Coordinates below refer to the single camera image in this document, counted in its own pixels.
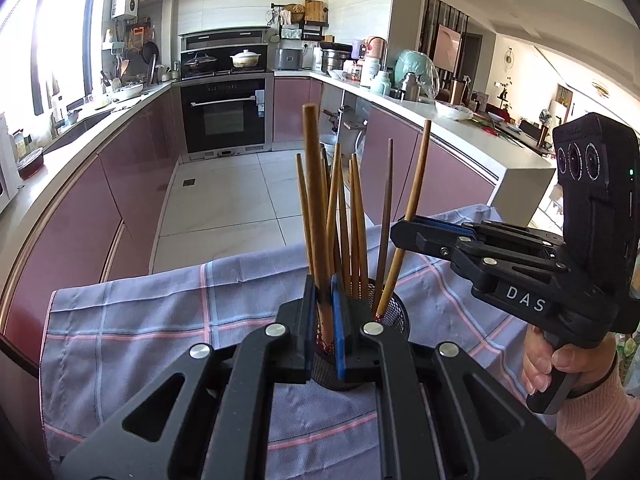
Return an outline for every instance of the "pink sleeve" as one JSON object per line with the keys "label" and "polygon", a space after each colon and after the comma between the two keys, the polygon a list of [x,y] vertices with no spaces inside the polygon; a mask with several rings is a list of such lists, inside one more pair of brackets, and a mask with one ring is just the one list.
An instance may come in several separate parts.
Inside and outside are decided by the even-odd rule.
{"label": "pink sleeve", "polygon": [[558,437],[582,460],[587,478],[613,456],[640,413],[640,399],[629,397],[615,370],[592,392],[568,399],[558,413]]}

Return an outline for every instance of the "tile floor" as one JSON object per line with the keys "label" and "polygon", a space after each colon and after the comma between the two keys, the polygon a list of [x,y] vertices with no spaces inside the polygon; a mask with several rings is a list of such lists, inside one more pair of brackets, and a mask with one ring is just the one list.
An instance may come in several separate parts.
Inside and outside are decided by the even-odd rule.
{"label": "tile floor", "polygon": [[[296,153],[181,164],[169,193],[153,272],[304,243]],[[192,178],[192,186],[183,186]]]}

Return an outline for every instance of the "pen holder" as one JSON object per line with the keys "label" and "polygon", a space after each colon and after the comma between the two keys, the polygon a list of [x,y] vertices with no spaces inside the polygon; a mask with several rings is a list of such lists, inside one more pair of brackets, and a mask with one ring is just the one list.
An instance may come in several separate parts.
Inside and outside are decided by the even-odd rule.
{"label": "pen holder", "polygon": [[[369,279],[369,308],[373,305],[373,293],[376,288],[375,280]],[[349,298],[350,301],[363,301]],[[400,297],[393,293],[389,300],[389,305],[385,311],[385,315],[380,319],[382,325],[393,328],[401,332],[406,339],[409,339],[411,325],[409,323],[409,315],[406,312],[404,304]],[[333,353],[327,353],[324,349],[316,344],[313,361],[311,365],[311,378],[323,388],[336,392],[346,392],[357,388],[362,383],[346,383],[338,379],[335,370],[335,357]]]}

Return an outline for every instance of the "silver screw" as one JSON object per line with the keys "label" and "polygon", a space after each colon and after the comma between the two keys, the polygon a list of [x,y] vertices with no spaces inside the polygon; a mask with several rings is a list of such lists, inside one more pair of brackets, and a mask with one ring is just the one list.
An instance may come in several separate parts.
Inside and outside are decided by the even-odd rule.
{"label": "silver screw", "polygon": [[280,323],[271,323],[264,329],[264,333],[270,337],[280,337],[287,331],[287,327]]}
{"label": "silver screw", "polygon": [[460,350],[455,343],[442,343],[438,347],[438,352],[440,352],[440,355],[443,357],[455,357],[460,353]]}
{"label": "silver screw", "polygon": [[380,323],[376,323],[375,321],[369,321],[362,327],[362,331],[367,335],[380,335],[384,329]]}
{"label": "silver screw", "polygon": [[203,359],[211,353],[211,348],[209,348],[204,343],[198,343],[197,345],[193,345],[189,348],[189,355],[194,359]]}

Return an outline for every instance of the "wooden cutting board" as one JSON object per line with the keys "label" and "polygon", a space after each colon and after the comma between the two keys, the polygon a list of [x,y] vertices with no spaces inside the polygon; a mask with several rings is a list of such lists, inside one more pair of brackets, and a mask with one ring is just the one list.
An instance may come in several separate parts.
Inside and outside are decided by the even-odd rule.
{"label": "wooden cutting board", "polygon": [[308,22],[326,23],[324,2],[318,0],[305,0],[305,20]]}

